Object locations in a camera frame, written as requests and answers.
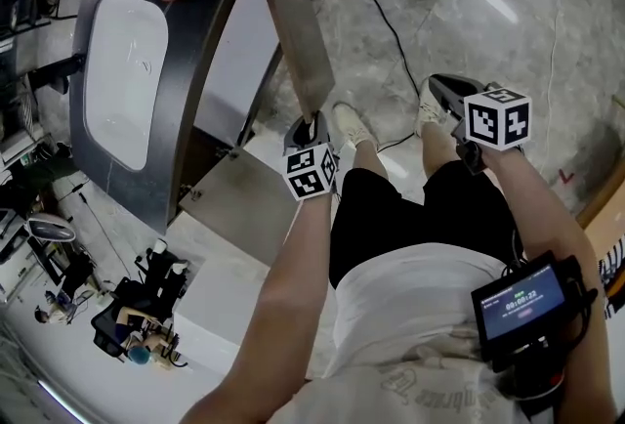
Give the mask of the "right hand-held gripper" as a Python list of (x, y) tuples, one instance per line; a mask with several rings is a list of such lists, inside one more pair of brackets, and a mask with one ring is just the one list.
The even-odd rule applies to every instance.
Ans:
[(429, 79), (437, 102), (459, 119), (452, 137), (456, 152), (472, 174), (485, 169), (483, 147), (506, 151), (530, 140), (529, 96), (506, 88), (485, 90), (484, 84), (460, 75), (435, 73)]

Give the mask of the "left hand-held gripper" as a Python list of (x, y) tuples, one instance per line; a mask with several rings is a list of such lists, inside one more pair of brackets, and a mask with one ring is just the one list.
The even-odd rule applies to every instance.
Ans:
[(297, 201), (329, 194), (335, 189), (337, 164), (334, 158), (327, 120), (322, 111), (314, 115), (312, 148), (310, 124), (300, 116), (284, 137), (282, 177)]

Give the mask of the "brown wooden cabinet door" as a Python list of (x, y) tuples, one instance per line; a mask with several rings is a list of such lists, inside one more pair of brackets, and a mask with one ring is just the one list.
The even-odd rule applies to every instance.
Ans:
[(312, 123), (335, 85), (315, 0), (267, 1), (301, 115)]
[(219, 155), (192, 148), (181, 186), (187, 192), (167, 230), (170, 243), (202, 257), (235, 249), (273, 263), (297, 210), (279, 173), (243, 149)]

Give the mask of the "person's right forearm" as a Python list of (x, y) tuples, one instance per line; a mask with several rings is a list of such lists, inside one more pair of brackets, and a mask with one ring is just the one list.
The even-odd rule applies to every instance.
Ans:
[(574, 256), (588, 290), (598, 291), (584, 338), (567, 356), (558, 424), (615, 424), (609, 349), (604, 318), (604, 288), (594, 249), (575, 218), (517, 149), (485, 147), (482, 160), (506, 197), (528, 260), (551, 251), (557, 260)]

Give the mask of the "person's left forearm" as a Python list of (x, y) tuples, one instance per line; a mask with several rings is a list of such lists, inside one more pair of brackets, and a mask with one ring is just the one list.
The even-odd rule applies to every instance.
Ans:
[(329, 275), (330, 194), (301, 203), (229, 373), (180, 424), (265, 424), (307, 383)]

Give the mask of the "black-topped wooden sink cabinet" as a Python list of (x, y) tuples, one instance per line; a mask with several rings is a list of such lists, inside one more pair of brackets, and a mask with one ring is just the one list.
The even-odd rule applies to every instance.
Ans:
[(70, 79), (70, 135), (77, 167), (135, 217), (165, 233), (178, 212), (188, 151), (224, 155), (241, 149), (262, 92), (285, 59), (267, 0), (146, 1), (163, 12), (169, 30), (146, 166), (126, 168), (86, 128), (85, 67), (100, 0), (81, 0), (74, 27), (73, 53), (86, 62)]

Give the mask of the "person's right shoe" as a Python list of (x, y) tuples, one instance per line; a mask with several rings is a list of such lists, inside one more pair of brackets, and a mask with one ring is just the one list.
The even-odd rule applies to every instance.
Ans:
[(415, 123), (415, 134), (418, 138), (424, 137), (424, 128), (427, 125), (436, 125), (441, 130), (444, 129), (447, 121), (447, 113), (434, 96), (430, 79), (426, 78), (420, 87), (419, 109)]

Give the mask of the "person's shoe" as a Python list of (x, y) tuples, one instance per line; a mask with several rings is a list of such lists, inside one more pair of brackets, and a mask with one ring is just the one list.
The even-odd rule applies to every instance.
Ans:
[(430, 79), (426, 78), (420, 87), (419, 109), (415, 123), (415, 134), (418, 138), (424, 137), (424, 128), (427, 125), (436, 125), (441, 130), (444, 129), (447, 121), (447, 113), (434, 96)]
[(338, 129), (355, 148), (364, 143), (378, 148), (377, 139), (355, 108), (346, 103), (337, 103), (332, 111)]

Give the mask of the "person's left shoe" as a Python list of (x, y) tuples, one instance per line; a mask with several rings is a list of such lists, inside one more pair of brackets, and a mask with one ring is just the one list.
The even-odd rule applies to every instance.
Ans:
[(337, 103), (332, 111), (338, 129), (355, 148), (364, 143), (378, 148), (377, 139), (355, 108), (346, 103)]

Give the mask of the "person's right leg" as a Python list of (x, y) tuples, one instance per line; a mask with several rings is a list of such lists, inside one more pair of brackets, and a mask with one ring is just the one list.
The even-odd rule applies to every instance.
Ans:
[(435, 122), (425, 122), (420, 129), (422, 162), (426, 177), (430, 179), (438, 169), (460, 159), (451, 135)]

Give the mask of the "person's leg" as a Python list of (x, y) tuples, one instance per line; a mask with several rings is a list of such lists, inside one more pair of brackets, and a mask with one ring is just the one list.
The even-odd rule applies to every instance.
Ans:
[(425, 122), (420, 129), (422, 162), (426, 177), (430, 179), (438, 169), (460, 159), (451, 135), (435, 122)]
[(368, 170), (384, 179), (389, 179), (388, 172), (378, 157), (377, 148), (370, 140), (360, 141), (355, 146), (353, 169)]

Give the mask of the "person's left leg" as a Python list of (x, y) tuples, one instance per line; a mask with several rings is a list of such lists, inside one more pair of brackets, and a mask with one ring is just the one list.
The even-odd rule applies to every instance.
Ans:
[(377, 148), (370, 140), (360, 141), (355, 146), (353, 169), (368, 170), (384, 179), (389, 179), (388, 172), (378, 157)]

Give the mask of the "person's black shorts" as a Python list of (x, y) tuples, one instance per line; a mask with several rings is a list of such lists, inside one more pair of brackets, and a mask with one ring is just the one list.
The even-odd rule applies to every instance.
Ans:
[(522, 257), (512, 212), (485, 173), (472, 174), (460, 160), (447, 162), (424, 194), (422, 204), (410, 201), (382, 176), (350, 169), (331, 230), (331, 286), (370, 259), (418, 244), (463, 247), (505, 264)]

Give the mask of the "white sink basin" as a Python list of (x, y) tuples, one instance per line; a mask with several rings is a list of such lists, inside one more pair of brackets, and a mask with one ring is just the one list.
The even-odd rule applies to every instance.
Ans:
[(155, 4), (100, 0), (85, 67), (85, 123), (93, 140), (130, 170), (146, 166), (168, 41), (167, 21)]

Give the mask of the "person's white printed t-shirt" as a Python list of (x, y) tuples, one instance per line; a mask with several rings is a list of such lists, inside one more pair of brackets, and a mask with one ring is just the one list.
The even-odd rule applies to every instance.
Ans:
[(529, 424), (479, 355), (472, 291), (500, 261), (428, 243), (370, 259), (336, 288), (336, 354), (268, 424)]

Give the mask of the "black white striped cloth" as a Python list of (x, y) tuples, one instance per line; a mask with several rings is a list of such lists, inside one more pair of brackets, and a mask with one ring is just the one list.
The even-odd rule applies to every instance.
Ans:
[(599, 262), (605, 292), (604, 317), (612, 318), (625, 308), (625, 234)]

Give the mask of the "black straight faucet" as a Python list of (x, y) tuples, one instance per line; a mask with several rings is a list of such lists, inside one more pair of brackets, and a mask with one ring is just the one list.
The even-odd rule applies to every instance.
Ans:
[(69, 91), (69, 77), (84, 69), (86, 57), (82, 54), (33, 69), (27, 74), (30, 88), (36, 91), (43, 87), (51, 87), (61, 95)]

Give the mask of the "grey round-faced machine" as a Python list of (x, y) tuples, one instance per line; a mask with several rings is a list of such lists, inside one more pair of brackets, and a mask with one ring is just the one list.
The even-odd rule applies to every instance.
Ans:
[(72, 242), (76, 239), (76, 231), (70, 222), (48, 213), (30, 215), (25, 227), (28, 233), (37, 239), (51, 242)]

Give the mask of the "black office chair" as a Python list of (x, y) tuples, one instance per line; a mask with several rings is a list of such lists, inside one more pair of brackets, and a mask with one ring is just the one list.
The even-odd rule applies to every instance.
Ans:
[(148, 293), (143, 283), (128, 277), (121, 279), (110, 293), (110, 297), (112, 301), (91, 319), (91, 326), (95, 330), (93, 342), (105, 354), (123, 360), (127, 353), (128, 338), (131, 335), (144, 337), (149, 331), (150, 322), (146, 318), (129, 315), (126, 335), (121, 337), (116, 331), (121, 308), (129, 307), (142, 311), (157, 318), (159, 322), (164, 322), (168, 313), (159, 297)]

